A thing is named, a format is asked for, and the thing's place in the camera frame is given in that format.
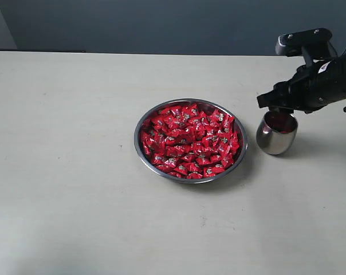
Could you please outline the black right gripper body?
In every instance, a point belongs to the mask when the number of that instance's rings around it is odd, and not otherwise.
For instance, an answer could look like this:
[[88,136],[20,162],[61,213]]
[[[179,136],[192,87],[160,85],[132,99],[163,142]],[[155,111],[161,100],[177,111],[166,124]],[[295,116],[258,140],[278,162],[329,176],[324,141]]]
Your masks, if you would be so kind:
[[346,54],[317,62],[274,90],[273,106],[314,112],[346,99]]

